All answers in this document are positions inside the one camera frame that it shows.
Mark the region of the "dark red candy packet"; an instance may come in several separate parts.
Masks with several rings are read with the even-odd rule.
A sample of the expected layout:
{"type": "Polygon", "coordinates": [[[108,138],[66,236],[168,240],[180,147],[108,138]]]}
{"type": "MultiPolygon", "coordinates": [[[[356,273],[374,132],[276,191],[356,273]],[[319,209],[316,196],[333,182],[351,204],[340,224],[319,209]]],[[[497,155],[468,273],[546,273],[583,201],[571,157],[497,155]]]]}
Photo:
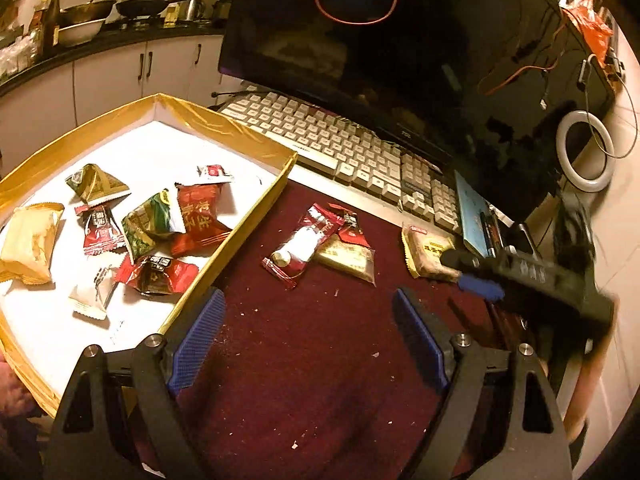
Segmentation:
{"type": "Polygon", "coordinates": [[[115,280],[143,296],[172,296],[186,292],[199,273],[195,264],[166,256],[144,256],[136,263],[126,257],[115,280]]]}

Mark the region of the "large cracker packet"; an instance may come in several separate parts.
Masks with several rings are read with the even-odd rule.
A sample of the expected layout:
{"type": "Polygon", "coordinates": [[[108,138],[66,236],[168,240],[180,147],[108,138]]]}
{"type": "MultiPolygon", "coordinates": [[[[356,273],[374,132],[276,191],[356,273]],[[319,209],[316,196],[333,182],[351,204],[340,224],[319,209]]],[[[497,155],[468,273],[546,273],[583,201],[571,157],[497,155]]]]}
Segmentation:
{"type": "Polygon", "coordinates": [[[435,234],[420,226],[405,224],[401,229],[406,265],[413,278],[455,283],[460,272],[440,262],[440,256],[454,244],[446,236],[435,234]]]}

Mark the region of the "beige biscuit bar packet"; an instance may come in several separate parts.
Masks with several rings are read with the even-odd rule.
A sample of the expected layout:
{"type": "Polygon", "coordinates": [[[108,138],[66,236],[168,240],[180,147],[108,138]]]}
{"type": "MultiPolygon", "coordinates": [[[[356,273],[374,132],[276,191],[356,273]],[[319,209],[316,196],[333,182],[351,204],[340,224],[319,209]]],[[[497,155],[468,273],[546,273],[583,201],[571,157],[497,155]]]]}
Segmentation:
{"type": "Polygon", "coordinates": [[[374,255],[372,248],[343,242],[333,234],[316,250],[314,258],[324,266],[374,285],[374,255]]]}

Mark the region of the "white wrinkled snack packet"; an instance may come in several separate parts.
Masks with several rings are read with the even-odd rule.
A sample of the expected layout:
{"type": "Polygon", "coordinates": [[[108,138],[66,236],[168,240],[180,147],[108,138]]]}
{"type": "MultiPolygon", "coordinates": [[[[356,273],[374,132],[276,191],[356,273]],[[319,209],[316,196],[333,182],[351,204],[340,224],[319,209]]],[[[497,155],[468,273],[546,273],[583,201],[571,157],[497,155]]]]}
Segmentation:
{"type": "Polygon", "coordinates": [[[86,318],[104,321],[117,285],[116,273],[114,266],[100,266],[75,285],[68,296],[74,312],[86,318]]]}

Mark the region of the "red triangular snack packet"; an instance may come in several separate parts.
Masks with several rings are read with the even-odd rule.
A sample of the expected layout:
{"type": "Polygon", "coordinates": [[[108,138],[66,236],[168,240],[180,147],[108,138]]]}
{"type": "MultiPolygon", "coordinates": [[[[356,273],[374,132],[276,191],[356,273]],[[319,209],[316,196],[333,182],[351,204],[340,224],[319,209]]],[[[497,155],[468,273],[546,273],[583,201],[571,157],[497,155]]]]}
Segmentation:
{"type": "Polygon", "coordinates": [[[217,248],[231,232],[217,218],[221,185],[176,184],[176,189],[184,232],[172,239],[171,255],[178,258],[217,248]]]}

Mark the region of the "small black red candy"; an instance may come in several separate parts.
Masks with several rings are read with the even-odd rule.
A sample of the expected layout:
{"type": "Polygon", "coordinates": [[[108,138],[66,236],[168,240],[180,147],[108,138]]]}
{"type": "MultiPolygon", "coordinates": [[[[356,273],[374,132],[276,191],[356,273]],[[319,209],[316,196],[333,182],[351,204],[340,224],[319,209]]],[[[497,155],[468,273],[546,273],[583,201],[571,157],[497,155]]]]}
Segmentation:
{"type": "Polygon", "coordinates": [[[343,219],[343,224],[337,231],[337,235],[343,243],[370,248],[370,244],[361,229],[358,214],[355,211],[332,203],[329,203],[329,208],[334,214],[343,219]]]}

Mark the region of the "green pea snack packet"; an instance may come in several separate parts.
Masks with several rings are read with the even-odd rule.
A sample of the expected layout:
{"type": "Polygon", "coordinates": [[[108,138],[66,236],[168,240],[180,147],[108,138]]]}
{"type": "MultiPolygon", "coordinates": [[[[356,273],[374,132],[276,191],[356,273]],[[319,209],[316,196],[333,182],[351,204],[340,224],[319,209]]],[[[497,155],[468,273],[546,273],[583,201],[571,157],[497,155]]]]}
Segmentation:
{"type": "Polygon", "coordinates": [[[131,262],[152,252],[163,240],[186,232],[176,188],[163,188],[122,218],[131,262]]]}

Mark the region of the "long red snack packet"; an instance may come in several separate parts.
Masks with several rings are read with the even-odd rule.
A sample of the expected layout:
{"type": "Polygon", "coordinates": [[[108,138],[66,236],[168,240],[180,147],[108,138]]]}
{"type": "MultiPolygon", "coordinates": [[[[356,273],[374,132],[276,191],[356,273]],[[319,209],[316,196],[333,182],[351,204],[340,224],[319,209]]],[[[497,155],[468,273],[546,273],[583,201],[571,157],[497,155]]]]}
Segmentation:
{"type": "Polygon", "coordinates": [[[300,217],[292,235],[262,259],[262,267],[287,289],[295,288],[317,249],[342,226],[342,216],[312,204],[300,217]]]}

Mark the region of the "small red white sachet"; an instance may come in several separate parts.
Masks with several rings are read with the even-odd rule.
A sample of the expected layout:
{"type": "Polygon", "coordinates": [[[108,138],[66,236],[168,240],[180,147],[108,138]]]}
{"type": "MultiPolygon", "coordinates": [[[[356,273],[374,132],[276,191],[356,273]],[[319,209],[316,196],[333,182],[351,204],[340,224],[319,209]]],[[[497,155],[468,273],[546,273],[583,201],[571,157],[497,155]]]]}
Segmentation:
{"type": "Polygon", "coordinates": [[[231,174],[227,174],[223,166],[202,165],[196,167],[194,184],[227,184],[233,180],[231,174]]]}

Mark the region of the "olive gold snack packet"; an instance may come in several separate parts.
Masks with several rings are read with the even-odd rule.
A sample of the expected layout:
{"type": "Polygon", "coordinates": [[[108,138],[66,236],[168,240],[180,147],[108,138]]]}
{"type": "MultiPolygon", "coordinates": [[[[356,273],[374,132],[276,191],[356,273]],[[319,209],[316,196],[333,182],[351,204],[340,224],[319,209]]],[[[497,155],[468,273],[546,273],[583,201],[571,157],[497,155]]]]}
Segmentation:
{"type": "Polygon", "coordinates": [[[88,206],[96,206],[127,196],[130,188],[96,164],[85,164],[65,179],[65,183],[88,206]]]}

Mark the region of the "red candy wrapper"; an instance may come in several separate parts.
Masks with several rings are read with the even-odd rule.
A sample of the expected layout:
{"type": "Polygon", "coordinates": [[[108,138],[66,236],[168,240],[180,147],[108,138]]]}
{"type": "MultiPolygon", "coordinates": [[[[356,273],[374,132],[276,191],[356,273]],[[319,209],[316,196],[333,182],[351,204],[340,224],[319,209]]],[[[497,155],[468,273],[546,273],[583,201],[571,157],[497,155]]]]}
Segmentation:
{"type": "Polygon", "coordinates": [[[119,229],[111,207],[99,204],[75,208],[79,223],[84,228],[84,254],[97,256],[104,252],[116,252],[125,247],[125,237],[119,229]]]}

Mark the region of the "black pen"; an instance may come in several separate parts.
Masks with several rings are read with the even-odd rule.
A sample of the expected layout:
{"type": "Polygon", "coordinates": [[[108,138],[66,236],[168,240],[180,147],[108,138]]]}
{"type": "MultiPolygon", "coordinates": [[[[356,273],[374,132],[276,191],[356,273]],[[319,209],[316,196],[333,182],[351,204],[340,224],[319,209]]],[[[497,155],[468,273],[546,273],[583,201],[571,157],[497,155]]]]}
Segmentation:
{"type": "Polygon", "coordinates": [[[482,222],[484,230],[488,254],[492,258],[496,258],[498,253],[503,251],[504,247],[498,219],[491,210],[488,210],[480,214],[480,221],[482,222]]]}

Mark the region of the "blue notebook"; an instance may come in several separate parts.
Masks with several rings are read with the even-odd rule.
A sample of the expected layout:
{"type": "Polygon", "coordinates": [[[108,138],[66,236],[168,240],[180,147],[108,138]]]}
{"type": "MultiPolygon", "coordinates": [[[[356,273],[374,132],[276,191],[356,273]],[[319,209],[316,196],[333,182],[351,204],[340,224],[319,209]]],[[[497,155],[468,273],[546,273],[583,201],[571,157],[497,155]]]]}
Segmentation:
{"type": "Polygon", "coordinates": [[[456,180],[463,244],[475,255],[486,258],[489,256],[483,224],[483,217],[489,212],[486,200],[466,182],[460,172],[454,172],[454,180],[456,180]]]}

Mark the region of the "black computer monitor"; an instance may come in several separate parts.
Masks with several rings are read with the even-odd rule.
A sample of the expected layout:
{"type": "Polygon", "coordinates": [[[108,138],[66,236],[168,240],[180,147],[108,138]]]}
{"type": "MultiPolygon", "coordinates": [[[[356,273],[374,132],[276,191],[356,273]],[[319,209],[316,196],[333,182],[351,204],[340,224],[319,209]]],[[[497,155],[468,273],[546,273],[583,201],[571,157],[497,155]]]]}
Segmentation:
{"type": "Polygon", "coordinates": [[[558,186],[561,119],[603,117],[602,70],[553,0],[232,0],[220,70],[320,105],[520,220],[558,186]]]}

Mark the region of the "black wok with lid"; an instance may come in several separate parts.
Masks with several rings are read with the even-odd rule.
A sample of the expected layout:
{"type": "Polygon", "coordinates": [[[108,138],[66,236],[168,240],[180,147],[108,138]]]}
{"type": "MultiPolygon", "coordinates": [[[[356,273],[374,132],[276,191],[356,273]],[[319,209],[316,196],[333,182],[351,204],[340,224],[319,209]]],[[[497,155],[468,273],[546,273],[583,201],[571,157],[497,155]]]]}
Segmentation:
{"type": "Polygon", "coordinates": [[[181,1],[186,0],[120,0],[115,6],[123,18],[133,20],[142,16],[160,15],[171,3],[181,1]]]}

